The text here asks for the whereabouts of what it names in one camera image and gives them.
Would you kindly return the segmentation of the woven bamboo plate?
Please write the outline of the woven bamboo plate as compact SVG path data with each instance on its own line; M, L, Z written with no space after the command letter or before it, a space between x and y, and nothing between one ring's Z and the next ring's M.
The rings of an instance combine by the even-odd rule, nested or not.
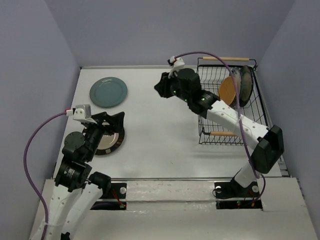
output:
M220 84L218 95L230 107L236 105L236 89L232 76L226 77Z

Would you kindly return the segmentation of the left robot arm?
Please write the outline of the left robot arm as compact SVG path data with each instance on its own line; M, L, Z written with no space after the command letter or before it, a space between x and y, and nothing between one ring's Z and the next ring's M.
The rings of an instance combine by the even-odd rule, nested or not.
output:
M33 240L72 240L85 215L99 198L110 194L111 178L101 172L92 172L93 160L104 135L124 130L125 113L91 114L84 106L66 109L50 117L72 117L80 122L85 132L74 131L64 139L62 160L54 178L50 202L40 192L37 195L44 208L44 218Z

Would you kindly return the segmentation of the teal ceramic plate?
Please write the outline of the teal ceramic plate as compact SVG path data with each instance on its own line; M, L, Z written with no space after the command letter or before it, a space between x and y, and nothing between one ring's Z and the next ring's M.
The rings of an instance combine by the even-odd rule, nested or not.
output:
M91 86L89 98L100 108L113 108L120 105L127 94L128 88L123 80L117 77L105 77Z

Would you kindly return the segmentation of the black wire dish rack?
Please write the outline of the black wire dish rack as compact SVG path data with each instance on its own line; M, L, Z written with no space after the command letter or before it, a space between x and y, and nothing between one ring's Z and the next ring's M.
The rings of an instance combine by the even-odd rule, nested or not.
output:
M249 66L253 90L248 103L244 107L230 107L223 100L218 100L208 110L207 116L198 117L199 143L207 145L243 145L253 149L258 141L270 129L256 78L255 60L249 63L233 63L226 68L222 63L209 63L208 58L197 60L196 72L204 90L219 96L218 90L222 81L231 73L231 68Z

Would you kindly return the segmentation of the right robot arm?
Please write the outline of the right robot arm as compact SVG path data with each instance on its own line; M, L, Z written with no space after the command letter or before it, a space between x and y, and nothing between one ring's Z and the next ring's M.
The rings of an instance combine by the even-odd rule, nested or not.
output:
M215 189L218 199L240 198L256 179L269 173L284 153L283 132L280 127L259 124L228 106L214 93L202 89L200 77L191 68L177 73L162 73L154 89L162 98L177 97L188 108L242 138L246 150L252 149L248 163L227 184Z

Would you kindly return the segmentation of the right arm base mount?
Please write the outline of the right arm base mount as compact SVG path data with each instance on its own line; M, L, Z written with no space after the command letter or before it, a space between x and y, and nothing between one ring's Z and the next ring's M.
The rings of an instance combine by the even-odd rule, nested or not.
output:
M217 210L263 209L262 201L258 198L260 189L256 181L236 193L228 189L229 184L229 181L214 183L212 195L215 197Z

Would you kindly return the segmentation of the blue floral plate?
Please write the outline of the blue floral plate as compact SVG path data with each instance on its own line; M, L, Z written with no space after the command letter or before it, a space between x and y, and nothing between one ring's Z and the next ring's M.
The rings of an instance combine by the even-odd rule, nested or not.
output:
M240 93L241 92L241 81L242 81L240 68L232 67L229 75L233 76L235 78L237 90L238 90L238 93Z

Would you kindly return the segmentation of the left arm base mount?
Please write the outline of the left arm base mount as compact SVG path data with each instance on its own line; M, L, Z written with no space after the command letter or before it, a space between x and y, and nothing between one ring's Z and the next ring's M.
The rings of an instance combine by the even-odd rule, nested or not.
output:
M127 183L112 182L111 188L93 204L91 210L125 211L127 209Z

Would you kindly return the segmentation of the striped rim beige plate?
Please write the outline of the striped rim beige plate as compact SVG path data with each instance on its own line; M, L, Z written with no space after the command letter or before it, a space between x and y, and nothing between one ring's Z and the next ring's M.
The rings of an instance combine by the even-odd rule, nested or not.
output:
M239 93L239 105L244 107L250 100L253 91L253 77L249 66L244 65L240 69L240 93Z

